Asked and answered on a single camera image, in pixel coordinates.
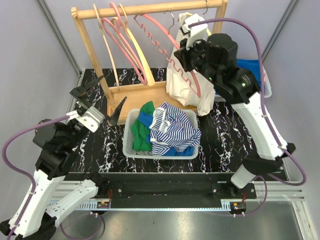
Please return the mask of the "white tank top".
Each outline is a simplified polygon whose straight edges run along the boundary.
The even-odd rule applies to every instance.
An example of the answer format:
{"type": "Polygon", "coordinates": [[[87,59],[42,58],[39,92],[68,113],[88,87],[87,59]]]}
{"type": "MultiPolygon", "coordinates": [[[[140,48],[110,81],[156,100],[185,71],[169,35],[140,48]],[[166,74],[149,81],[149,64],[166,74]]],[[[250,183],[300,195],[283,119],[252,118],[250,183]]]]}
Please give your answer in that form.
{"type": "Polygon", "coordinates": [[[216,91],[214,85],[207,81],[200,73],[195,72],[195,76],[200,86],[201,97],[196,94],[197,87],[190,72],[181,74],[177,69],[182,66],[174,53],[170,56],[175,65],[169,63],[166,71],[166,92],[173,99],[180,102],[183,106],[195,106],[199,116],[210,113],[214,107],[216,91]]]}

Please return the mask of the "cream wooden hanger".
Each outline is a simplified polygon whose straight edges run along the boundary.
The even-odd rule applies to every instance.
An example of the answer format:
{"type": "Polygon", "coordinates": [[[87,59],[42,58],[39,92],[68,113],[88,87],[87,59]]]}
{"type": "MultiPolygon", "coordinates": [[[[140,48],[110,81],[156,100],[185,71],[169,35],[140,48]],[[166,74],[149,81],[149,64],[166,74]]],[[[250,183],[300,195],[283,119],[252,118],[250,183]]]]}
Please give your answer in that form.
{"type": "Polygon", "coordinates": [[[150,87],[154,86],[155,79],[140,45],[128,27],[128,17],[125,13],[124,7],[121,4],[118,6],[122,10],[125,21],[122,20],[121,13],[119,12],[116,4],[113,2],[110,3],[110,7],[116,13],[116,17],[113,17],[110,21],[115,26],[115,32],[118,36],[118,39],[124,47],[125,52],[128,54],[128,58],[134,63],[134,66],[140,70],[141,74],[143,75],[142,83],[150,87]]]}

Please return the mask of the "green tank top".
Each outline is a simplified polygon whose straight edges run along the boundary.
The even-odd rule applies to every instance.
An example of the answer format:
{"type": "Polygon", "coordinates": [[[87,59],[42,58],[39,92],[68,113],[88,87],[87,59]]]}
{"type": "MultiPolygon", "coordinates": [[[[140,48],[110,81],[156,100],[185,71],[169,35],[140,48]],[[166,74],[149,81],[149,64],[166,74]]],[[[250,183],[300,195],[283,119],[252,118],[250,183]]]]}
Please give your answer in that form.
{"type": "Polygon", "coordinates": [[[150,126],[153,122],[154,111],[155,107],[152,101],[145,103],[140,108],[138,117],[131,126],[131,132],[133,134],[132,148],[137,152],[150,152],[152,150],[150,126]]]}

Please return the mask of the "blue tank top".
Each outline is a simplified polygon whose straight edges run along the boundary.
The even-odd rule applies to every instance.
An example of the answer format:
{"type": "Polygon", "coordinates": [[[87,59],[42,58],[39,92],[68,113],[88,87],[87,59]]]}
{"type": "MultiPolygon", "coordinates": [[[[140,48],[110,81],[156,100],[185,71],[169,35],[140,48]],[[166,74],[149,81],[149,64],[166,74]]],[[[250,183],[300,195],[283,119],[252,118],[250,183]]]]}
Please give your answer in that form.
{"type": "Polygon", "coordinates": [[[191,156],[194,152],[193,146],[188,146],[184,151],[177,151],[178,149],[175,147],[170,147],[170,149],[164,153],[161,154],[161,156],[191,156]]]}

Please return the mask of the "pink plastic hanger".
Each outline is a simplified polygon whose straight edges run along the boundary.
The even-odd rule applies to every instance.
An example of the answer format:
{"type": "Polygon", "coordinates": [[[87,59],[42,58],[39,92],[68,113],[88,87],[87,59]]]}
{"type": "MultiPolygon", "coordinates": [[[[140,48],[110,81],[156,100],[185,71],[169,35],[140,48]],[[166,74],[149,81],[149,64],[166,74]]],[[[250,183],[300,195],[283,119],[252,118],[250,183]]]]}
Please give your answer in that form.
{"type": "Polygon", "coordinates": [[[112,19],[103,17],[101,19],[102,28],[128,59],[140,82],[143,85],[148,85],[150,73],[148,73],[147,70],[150,68],[147,66],[148,62],[143,51],[131,30],[128,28],[127,22],[122,21],[120,11],[116,4],[111,2],[109,5],[111,9],[114,10],[116,17],[112,19]]]}

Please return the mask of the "blue white striped top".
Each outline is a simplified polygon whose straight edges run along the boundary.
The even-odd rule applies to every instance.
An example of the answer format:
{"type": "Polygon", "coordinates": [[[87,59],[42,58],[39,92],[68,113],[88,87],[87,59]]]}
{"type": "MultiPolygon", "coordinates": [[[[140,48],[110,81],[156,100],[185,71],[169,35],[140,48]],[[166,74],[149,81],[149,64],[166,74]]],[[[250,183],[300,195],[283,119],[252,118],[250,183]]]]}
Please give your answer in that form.
{"type": "Polygon", "coordinates": [[[149,128],[154,156],[165,154],[170,147],[183,152],[188,146],[197,146],[202,136],[201,131],[192,125],[185,112],[168,102],[162,103],[154,110],[149,128]]]}

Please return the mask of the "beige wooden hanger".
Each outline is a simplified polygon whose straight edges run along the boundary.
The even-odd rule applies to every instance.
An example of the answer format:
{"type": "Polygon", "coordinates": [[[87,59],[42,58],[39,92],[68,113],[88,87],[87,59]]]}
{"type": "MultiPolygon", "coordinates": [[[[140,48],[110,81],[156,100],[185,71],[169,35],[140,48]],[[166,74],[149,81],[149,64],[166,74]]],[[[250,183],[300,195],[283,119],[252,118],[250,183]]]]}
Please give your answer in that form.
{"type": "Polygon", "coordinates": [[[99,31],[100,31],[101,37],[102,37],[102,39],[104,41],[104,44],[106,46],[106,49],[107,49],[107,52],[108,52],[108,55],[109,55],[109,59],[111,61],[113,74],[114,74],[114,78],[115,78],[115,82],[116,82],[116,87],[117,87],[117,90],[120,91],[120,83],[119,83],[117,68],[116,68],[116,65],[115,65],[115,62],[114,62],[114,59],[113,59],[113,55],[112,55],[110,46],[109,46],[108,41],[107,41],[106,36],[105,36],[105,31],[104,31],[104,28],[103,28],[102,20],[100,18],[100,15],[98,13],[98,9],[97,9],[95,4],[93,4],[93,9],[94,9],[94,12],[95,12],[95,15],[96,15],[96,19],[97,19],[97,22],[98,22],[98,26],[99,26],[99,31]]]}

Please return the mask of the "grey tank top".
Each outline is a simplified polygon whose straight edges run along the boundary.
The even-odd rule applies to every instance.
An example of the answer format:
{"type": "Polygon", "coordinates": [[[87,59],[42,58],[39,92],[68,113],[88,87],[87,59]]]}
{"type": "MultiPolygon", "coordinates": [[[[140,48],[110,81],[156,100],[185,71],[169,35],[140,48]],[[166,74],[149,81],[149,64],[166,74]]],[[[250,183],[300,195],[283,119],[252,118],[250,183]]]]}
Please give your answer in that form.
{"type": "Polygon", "coordinates": [[[139,156],[152,156],[152,151],[137,151],[136,152],[137,155],[139,156]]]}

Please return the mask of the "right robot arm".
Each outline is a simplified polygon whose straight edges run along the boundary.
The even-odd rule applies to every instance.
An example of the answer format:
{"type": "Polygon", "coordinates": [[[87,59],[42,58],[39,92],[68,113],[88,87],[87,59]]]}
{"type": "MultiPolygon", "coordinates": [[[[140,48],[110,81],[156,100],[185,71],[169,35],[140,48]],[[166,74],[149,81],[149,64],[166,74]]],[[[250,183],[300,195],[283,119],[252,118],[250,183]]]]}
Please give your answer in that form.
{"type": "Polygon", "coordinates": [[[197,39],[184,38],[174,56],[186,72],[197,71],[211,82],[217,93],[241,117],[256,146],[257,154],[247,156],[227,185],[228,195],[239,198],[256,176],[279,171],[283,158],[295,151],[286,142],[261,104],[261,88],[254,74],[237,66],[238,44],[224,33],[197,39]]]}

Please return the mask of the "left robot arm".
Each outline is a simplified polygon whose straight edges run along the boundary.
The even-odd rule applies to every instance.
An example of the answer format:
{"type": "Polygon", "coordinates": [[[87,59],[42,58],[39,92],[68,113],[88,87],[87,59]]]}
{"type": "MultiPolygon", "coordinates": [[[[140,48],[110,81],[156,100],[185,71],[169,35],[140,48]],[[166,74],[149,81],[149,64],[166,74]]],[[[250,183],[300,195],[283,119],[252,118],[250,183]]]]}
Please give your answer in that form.
{"type": "Polygon", "coordinates": [[[17,240],[49,240],[63,220],[80,204],[91,198],[112,196],[108,179],[98,172],[91,172],[75,190],[55,204],[49,204],[78,157],[78,153],[73,149],[85,135],[96,132],[104,121],[111,126],[117,125],[119,121],[125,99],[118,104],[112,115],[100,112],[86,100],[87,92],[102,79],[104,76],[100,75],[70,91],[78,104],[76,110],[56,119],[43,119],[38,124],[14,134],[4,143],[1,150],[4,163],[31,181],[14,216],[0,224],[0,231],[8,240],[11,237],[17,240]],[[33,143],[41,148],[33,174],[14,166],[7,157],[9,145],[16,138],[31,131],[34,132],[33,143]]]}

